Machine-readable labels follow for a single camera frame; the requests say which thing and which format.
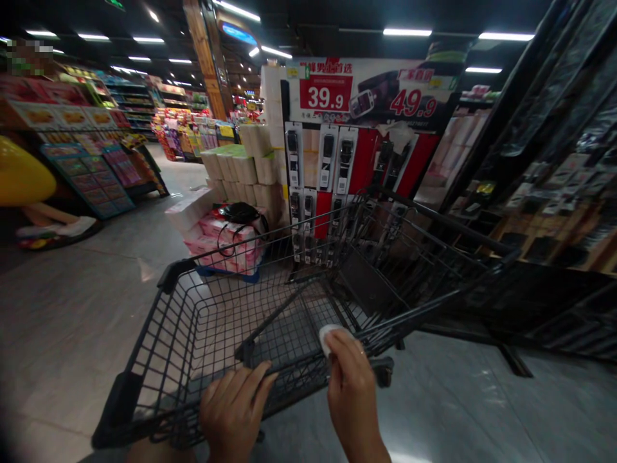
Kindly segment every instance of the shopping cart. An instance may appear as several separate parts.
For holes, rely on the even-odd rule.
[[[438,236],[475,242],[478,252]],[[274,415],[326,386],[318,331],[329,323],[363,342],[379,385],[388,386],[393,362],[375,357],[428,317],[463,304],[518,255],[376,186],[328,214],[175,262],[116,378],[93,447],[145,437],[176,448],[198,444],[208,385],[263,360],[279,372],[264,419]]]

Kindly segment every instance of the person's arm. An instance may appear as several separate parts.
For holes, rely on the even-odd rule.
[[[328,405],[332,424],[350,463],[390,463],[379,433],[375,375],[362,343],[342,330],[330,331],[332,350]]]
[[[229,371],[213,381],[201,399],[199,421],[210,463],[244,463],[259,434],[268,393],[278,374],[264,378],[272,363]]]

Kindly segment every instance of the tiled floor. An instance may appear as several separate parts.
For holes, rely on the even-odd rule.
[[[163,211],[206,178],[201,165],[152,152],[171,197],[0,275],[3,418],[25,462],[124,459],[123,450],[93,453],[89,438],[159,275],[186,256]],[[492,347],[423,333],[391,355],[393,384],[378,401],[395,462],[615,461],[617,381],[603,367],[527,353],[535,378],[521,379]],[[344,460],[323,391],[266,421],[264,431],[255,461]]]

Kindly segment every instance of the white shoe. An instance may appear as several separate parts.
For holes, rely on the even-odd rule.
[[[96,219],[93,217],[81,216],[79,220],[73,224],[66,224],[56,230],[56,233],[62,236],[75,237],[79,236],[88,230],[92,225],[96,223]]]

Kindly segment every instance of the promotional banner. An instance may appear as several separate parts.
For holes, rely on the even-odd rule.
[[[438,60],[295,59],[287,64],[289,118],[357,127],[404,120],[435,132],[451,116],[447,103],[463,68]]]

